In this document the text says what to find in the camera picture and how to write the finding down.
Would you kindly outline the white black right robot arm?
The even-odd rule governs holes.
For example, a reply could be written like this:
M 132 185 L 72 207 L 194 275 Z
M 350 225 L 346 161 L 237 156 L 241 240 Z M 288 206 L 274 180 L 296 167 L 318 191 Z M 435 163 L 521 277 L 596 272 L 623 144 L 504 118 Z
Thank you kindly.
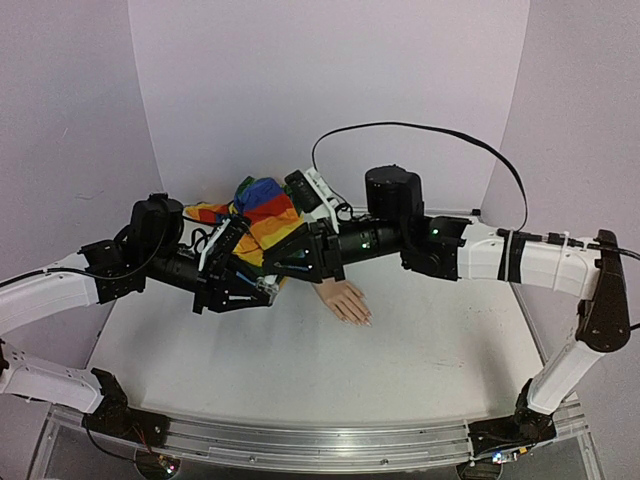
M 269 273 L 314 283 L 341 280 L 347 265 L 398 254 L 403 268 L 431 278 L 497 280 L 576 297 L 573 335 L 526 382 L 513 414 L 470 425 L 470 439 L 481 453 L 554 438 L 553 416 L 564 398 L 602 356 L 620 350 L 631 337 L 623 252 L 611 231 L 574 239 L 428 216 L 420 177 L 395 165 L 366 173 L 368 214 L 362 220 L 320 215 L 329 192 L 314 171 L 294 172 L 286 183 L 311 221 L 266 251 L 263 266 Z

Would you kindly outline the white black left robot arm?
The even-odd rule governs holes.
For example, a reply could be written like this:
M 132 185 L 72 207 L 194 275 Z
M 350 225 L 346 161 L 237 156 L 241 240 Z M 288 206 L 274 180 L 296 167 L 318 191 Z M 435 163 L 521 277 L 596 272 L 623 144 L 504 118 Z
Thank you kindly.
M 85 245 L 39 270 L 1 283 L 1 331 L 11 332 L 78 307 L 141 293 L 149 279 L 190 292 L 192 310 L 226 313 L 271 305 L 281 280 L 259 275 L 233 250 L 249 221 L 231 216 L 206 234 L 202 249 L 187 246 L 184 207 L 165 193 L 138 201 L 129 223 L 111 240 Z M 1 391 L 93 414 L 116 437 L 131 433 L 135 416 L 109 372 L 77 370 L 1 345 Z

